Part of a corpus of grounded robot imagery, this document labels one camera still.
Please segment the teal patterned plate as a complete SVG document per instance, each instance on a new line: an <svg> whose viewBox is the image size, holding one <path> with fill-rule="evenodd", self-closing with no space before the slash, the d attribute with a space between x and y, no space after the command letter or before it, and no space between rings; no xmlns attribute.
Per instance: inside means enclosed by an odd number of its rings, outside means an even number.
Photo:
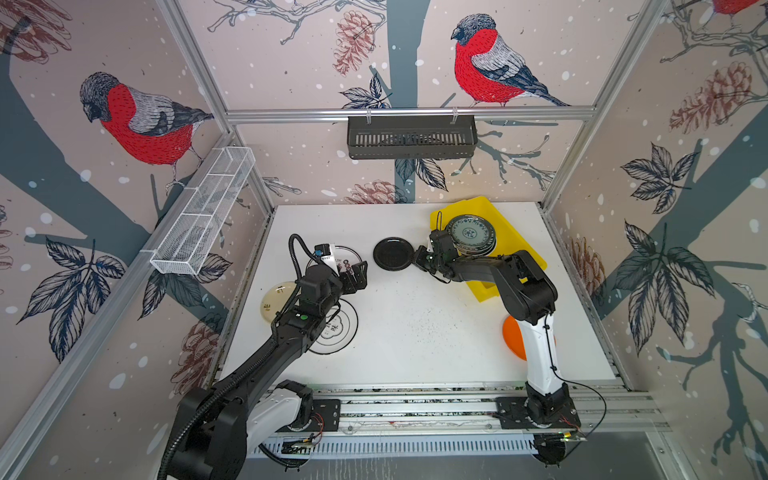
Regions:
<svg viewBox="0 0 768 480"><path fill-rule="evenodd" d="M446 230L462 255L487 256L495 249L494 227L477 215L459 215L449 221Z"/></svg>

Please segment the white plate black flower outline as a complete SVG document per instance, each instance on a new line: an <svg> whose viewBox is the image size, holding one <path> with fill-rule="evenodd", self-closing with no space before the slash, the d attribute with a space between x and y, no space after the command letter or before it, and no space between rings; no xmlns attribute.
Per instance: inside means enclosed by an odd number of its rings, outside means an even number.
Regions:
<svg viewBox="0 0 768 480"><path fill-rule="evenodd" d="M316 355L338 353L351 344L358 328L357 310L349 301L340 299L339 306L327 315L326 326L309 351Z"/></svg>

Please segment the black round plate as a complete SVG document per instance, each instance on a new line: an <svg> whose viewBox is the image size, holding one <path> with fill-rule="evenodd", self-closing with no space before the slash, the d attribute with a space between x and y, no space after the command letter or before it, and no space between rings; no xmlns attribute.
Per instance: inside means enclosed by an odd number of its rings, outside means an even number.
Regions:
<svg viewBox="0 0 768 480"><path fill-rule="evenodd" d="M400 237L387 237L374 247L373 260L386 271L402 271L411 263L414 256L413 246Z"/></svg>

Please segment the yellow plastic bin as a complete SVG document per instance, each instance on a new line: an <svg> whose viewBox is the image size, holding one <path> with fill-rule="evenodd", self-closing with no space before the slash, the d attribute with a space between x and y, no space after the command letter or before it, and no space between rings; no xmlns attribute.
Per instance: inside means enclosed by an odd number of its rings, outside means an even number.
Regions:
<svg viewBox="0 0 768 480"><path fill-rule="evenodd" d="M542 270L547 269L547 263L542 256L524 239L514 226L499 212L485 197L462 200L448 205L430 215L431 230L446 230L449 221L459 215L477 215L489 221L496 232L495 249L487 256L495 257L509 255L519 250L528 251Z"/></svg>

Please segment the orange plate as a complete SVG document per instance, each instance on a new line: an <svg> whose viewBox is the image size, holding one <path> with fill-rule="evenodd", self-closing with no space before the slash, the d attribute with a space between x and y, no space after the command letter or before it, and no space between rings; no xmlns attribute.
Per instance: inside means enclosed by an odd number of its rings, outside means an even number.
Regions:
<svg viewBox="0 0 768 480"><path fill-rule="evenodd" d="M502 337L508 349L520 360L526 361L526 351L519 322L508 316L502 326Z"/></svg>

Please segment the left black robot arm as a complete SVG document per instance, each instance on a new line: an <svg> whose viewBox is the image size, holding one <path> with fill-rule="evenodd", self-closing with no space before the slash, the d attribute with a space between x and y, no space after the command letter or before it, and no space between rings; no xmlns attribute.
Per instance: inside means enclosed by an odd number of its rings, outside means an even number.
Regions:
<svg viewBox="0 0 768 480"><path fill-rule="evenodd" d="M160 479L235 479L248 453L277 430L303 427L312 419L313 392L278 377L311 349L344 295L367 286L368 263L340 270L335 248L309 249L292 234L289 250L303 249L310 266L290 257L295 288L271 323L262 346L208 389L195 387L180 401L157 476Z"/></svg>

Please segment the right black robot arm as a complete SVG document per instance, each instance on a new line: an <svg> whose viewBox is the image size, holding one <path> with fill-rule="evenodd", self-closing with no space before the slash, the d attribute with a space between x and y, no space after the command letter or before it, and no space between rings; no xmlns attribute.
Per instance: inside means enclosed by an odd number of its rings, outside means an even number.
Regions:
<svg viewBox="0 0 768 480"><path fill-rule="evenodd" d="M499 291L509 316L518 322L526 353L526 408L537 426L548 426L571 408L559 375L552 326L558 292L532 255L519 250L495 257L461 255L451 235L433 230L430 245L419 247L412 263L443 282L480 281Z"/></svg>

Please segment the white plate red characters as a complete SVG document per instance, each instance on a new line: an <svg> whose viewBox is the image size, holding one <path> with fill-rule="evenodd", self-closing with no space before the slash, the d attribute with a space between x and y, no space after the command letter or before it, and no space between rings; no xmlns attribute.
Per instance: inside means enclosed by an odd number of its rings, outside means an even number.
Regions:
<svg viewBox="0 0 768 480"><path fill-rule="evenodd" d="M336 275L338 277L341 277L341 269L343 267L344 261L348 261L350 264L356 264L358 262L365 261L363 259L363 257L356 250L354 250L353 248L348 247L348 246L344 246L344 245L339 245L339 244L334 244L334 245L336 247L336 261L337 261L337 266L338 266L338 273ZM313 252L313 255L315 257L317 257L315 255L315 246L313 247L312 252Z"/></svg>

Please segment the cream yellow small plate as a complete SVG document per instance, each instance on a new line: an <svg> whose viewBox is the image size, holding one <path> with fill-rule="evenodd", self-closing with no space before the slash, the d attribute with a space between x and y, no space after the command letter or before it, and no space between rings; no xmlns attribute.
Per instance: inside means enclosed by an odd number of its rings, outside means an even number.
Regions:
<svg viewBox="0 0 768 480"><path fill-rule="evenodd" d="M294 293L295 288L296 284L293 281L287 281L273 286L265 293L261 301L260 312L268 324L274 321Z"/></svg>

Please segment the black hanging basket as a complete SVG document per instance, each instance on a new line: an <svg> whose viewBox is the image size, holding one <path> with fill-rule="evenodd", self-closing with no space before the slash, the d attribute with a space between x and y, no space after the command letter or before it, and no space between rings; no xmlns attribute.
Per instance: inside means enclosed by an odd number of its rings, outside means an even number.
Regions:
<svg viewBox="0 0 768 480"><path fill-rule="evenodd" d="M351 117L348 154L354 160L461 159L478 144L471 115Z"/></svg>

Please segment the horizontal aluminium bar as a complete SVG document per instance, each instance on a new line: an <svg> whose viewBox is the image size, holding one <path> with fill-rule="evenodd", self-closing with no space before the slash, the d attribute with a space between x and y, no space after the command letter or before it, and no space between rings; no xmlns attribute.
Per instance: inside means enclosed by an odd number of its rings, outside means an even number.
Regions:
<svg viewBox="0 0 768 480"><path fill-rule="evenodd" d="M474 116L476 120L590 120L596 114L592 106L523 106L472 108L392 108L392 109L278 109L231 110L225 119L231 125L341 122L352 117L425 117Z"/></svg>

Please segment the aluminium rail base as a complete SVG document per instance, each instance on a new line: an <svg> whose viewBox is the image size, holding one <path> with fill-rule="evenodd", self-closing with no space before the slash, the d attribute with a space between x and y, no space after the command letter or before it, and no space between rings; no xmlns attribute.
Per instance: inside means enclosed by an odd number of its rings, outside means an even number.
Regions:
<svg viewBox="0 0 768 480"><path fill-rule="evenodd" d="M573 405L543 426L531 420L518 386L319 389L311 401L270 392L237 433L245 456L283 462L377 457L550 455L600 433L670 431L650 395L616 386L574 386Z"/></svg>

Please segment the aluminium corner post left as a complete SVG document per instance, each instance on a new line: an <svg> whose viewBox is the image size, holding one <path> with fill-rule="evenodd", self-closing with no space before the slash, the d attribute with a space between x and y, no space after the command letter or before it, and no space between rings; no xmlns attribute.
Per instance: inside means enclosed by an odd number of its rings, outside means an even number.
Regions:
<svg viewBox="0 0 768 480"><path fill-rule="evenodd" d="M228 119L229 110L223 92L218 87L212 74L212 68L206 61L202 49L196 41L189 22L184 15L181 2L176 0L158 0L157 4L221 133L229 140L231 145L253 148L253 145L248 144L244 140L238 128ZM272 198L271 190L265 185L263 180L260 165L263 156L257 153L254 148L253 152L255 163L252 167L252 172L249 174L248 183L250 190L259 201L265 215L271 218L274 215L276 205Z"/></svg>

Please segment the aluminium corner post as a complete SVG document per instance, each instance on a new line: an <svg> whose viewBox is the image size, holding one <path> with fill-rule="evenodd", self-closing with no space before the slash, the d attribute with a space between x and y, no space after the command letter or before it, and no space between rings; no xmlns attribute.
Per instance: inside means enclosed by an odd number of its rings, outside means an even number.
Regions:
<svg viewBox="0 0 768 480"><path fill-rule="evenodd" d="M253 148L253 145L248 144L244 140L238 128L228 119L229 110L223 92L218 87L212 74L212 68L206 61L202 49L196 41L189 22L184 15L181 2L176 0L158 0L157 4L221 133L229 140L231 145ZM252 167L252 172L249 174L248 183L250 190L259 201L265 215L271 218L274 215L276 205L272 198L271 190L265 185L263 180L260 165L263 156L257 153L254 148L253 152L255 163Z"/></svg>
<svg viewBox="0 0 768 480"><path fill-rule="evenodd" d="M669 1L648 0L644 2L639 13L635 16L632 28L609 71L605 84L596 98L593 108L594 113L588 121L584 122L543 200L540 202L540 207L544 214L552 212L558 199L565 191L569 180L586 154L590 143L594 140L668 5Z"/></svg>

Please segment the aluminium corner post right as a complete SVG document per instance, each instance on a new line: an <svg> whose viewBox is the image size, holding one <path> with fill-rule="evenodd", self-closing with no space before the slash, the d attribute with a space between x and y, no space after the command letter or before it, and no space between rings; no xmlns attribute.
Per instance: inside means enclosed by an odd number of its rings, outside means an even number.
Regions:
<svg viewBox="0 0 768 480"><path fill-rule="evenodd" d="M639 13L635 16L632 28L609 71L605 84L596 98L593 108L594 113L588 121L584 122L543 200L540 202L540 207L544 214L552 212L558 199L565 191L569 180L586 154L590 143L594 140L668 5L669 1L648 0L644 2Z"/></svg>

